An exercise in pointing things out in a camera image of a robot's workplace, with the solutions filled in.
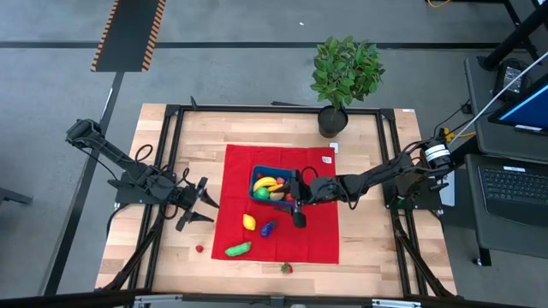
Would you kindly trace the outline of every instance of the gray floor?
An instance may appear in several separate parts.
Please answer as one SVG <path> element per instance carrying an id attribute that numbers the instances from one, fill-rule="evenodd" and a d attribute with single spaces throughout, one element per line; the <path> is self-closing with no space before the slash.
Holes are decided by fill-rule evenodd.
<path id="1" fill-rule="evenodd" d="M 514 1 L 523 16 L 530 2 Z M 0 40 L 98 40 L 110 0 L 3 0 Z M 496 42 L 512 31 L 504 7 L 422 0 L 171 0 L 161 41 L 318 41 L 353 34 L 378 42 Z M 545 29 L 532 36 L 546 51 Z M 114 74 L 91 73 L 94 50 L 0 50 L 0 187 L 34 196 L 0 207 L 0 298 L 31 296 L 39 285 L 80 176 L 84 157 L 63 142 L 77 118 L 98 119 Z M 468 99 L 462 61 L 473 50 L 382 50 L 378 92 L 357 106 L 415 109 L 423 136 Z M 319 105 L 308 87 L 314 50 L 155 50 L 145 74 L 125 74 L 107 138 L 127 151 L 143 103 Z M 515 54 L 528 59 L 527 54 Z M 458 115 L 454 127 L 465 119 Z M 98 169 L 61 293 L 92 290 L 115 192 Z M 457 290 L 468 299 L 542 306 L 548 261 L 494 252 L 494 266 L 470 263 L 474 232 L 446 229 Z"/>

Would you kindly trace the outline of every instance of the wooden table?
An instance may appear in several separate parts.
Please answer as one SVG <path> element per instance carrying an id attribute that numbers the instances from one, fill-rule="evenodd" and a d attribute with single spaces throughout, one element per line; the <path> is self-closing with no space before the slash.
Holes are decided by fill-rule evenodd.
<path id="1" fill-rule="evenodd" d="M 131 157 L 144 144 L 156 146 L 165 106 L 143 105 Z M 394 111 L 401 147 L 419 140 L 414 111 Z M 208 192 L 218 201 L 227 144 L 311 147 L 329 146 L 330 142 L 337 142 L 338 174 L 361 173 L 382 163 L 374 116 L 351 115 L 348 126 L 334 139 L 319 135 L 316 119 L 313 114 L 185 112 L 176 173 L 180 174 L 189 167 L 190 181 L 196 182 L 201 176 L 206 176 L 209 178 Z M 392 154 L 388 123 L 384 126 L 389 153 Z M 164 153 L 169 153 L 167 146 Z M 152 164 L 153 157 L 150 155 L 145 163 Z M 194 209 L 214 219 L 217 217 L 217 209 L 201 202 Z M 280 272 L 280 263 L 211 259 L 215 223 L 193 222 L 178 232 L 175 224 L 179 214 L 176 219 L 164 224 L 152 290 L 171 293 L 402 296 L 390 214 L 384 207 L 381 186 L 370 189 L 360 199 L 356 210 L 350 210 L 347 204 L 341 202 L 338 210 L 340 264 L 293 264 L 295 272 L 291 275 Z M 133 253 L 142 213 L 142 204 L 132 204 L 114 218 L 97 287 L 110 282 Z M 444 234 L 438 220 L 425 210 L 416 210 L 414 220 L 422 257 L 445 287 L 455 293 Z M 202 245 L 204 252 L 197 253 L 194 249 L 197 245 Z M 143 260 L 138 287 L 144 283 L 148 256 L 145 255 Z M 412 290 L 418 293 L 413 263 L 409 257 L 408 271 Z"/>

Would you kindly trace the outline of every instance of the white cable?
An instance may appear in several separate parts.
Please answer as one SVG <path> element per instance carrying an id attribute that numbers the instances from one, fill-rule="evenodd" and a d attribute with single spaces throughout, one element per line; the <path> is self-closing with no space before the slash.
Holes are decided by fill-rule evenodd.
<path id="1" fill-rule="evenodd" d="M 503 94 L 504 91 L 506 91 L 506 89 L 508 89 L 510 86 L 512 86 L 512 84 L 516 81 L 516 80 L 519 80 L 526 72 L 529 71 L 529 69 L 533 68 L 533 66 L 537 65 L 538 62 L 540 62 L 542 59 L 544 59 L 546 56 L 548 56 L 548 52 L 546 52 L 544 55 L 542 55 L 542 57 L 539 58 L 539 60 L 533 62 L 533 64 L 529 65 L 528 68 L 526 68 L 523 72 L 521 72 L 521 74 L 517 75 L 517 77 L 515 77 L 503 90 L 501 90 L 497 95 L 495 95 L 495 97 L 491 100 L 491 102 L 489 102 L 487 104 L 486 107 L 484 107 L 473 119 L 472 121 L 470 121 L 467 126 L 465 126 L 454 138 L 453 140 L 451 140 L 451 142 L 449 143 L 449 145 L 452 145 L 453 142 L 455 142 L 455 140 L 457 138 L 459 138 L 459 136 L 462 135 L 462 133 L 464 133 L 464 131 L 466 131 L 472 124 L 474 124 L 474 122 L 476 120 L 478 120 L 478 118 L 487 110 L 487 108 L 489 108 L 489 106 L 491 106 L 491 104 L 493 104 L 493 102 L 495 102 L 497 100 L 497 98 L 499 96 L 501 96 L 501 94 Z"/>

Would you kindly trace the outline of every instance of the potted plant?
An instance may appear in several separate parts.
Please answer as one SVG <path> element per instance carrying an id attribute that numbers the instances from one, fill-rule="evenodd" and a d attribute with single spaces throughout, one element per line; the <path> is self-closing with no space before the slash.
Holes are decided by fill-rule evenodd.
<path id="1" fill-rule="evenodd" d="M 319 102 L 331 102 L 318 114 L 319 133 L 326 138 L 335 137 L 348 124 L 344 105 L 349 106 L 354 98 L 363 101 L 382 82 L 384 69 L 375 45 L 367 41 L 356 44 L 353 40 L 351 36 L 343 41 L 329 37 L 325 44 L 318 45 L 314 57 L 316 82 L 310 87 L 319 93 Z"/>

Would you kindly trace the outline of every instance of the banana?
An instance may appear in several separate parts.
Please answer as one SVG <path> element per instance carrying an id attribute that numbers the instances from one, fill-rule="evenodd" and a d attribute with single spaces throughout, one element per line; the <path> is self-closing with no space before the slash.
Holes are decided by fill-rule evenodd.
<path id="1" fill-rule="evenodd" d="M 277 185 L 276 179 L 270 176 L 266 176 L 266 177 L 260 178 L 258 181 L 255 182 L 255 184 L 253 185 L 253 191 L 255 192 L 257 191 L 257 189 L 261 187 L 270 187 L 273 185 Z"/>
<path id="2" fill-rule="evenodd" d="M 272 192 L 274 192 L 275 190 L 277 190 L 277 189 L 280 188 L 280 187 L 283 187 L 283 184 L 276 184 L 276 185 L 274 185 L 274 186 L 268 187 L 267 190 L 268 190 L 269 193 L 272 193 Z"/>

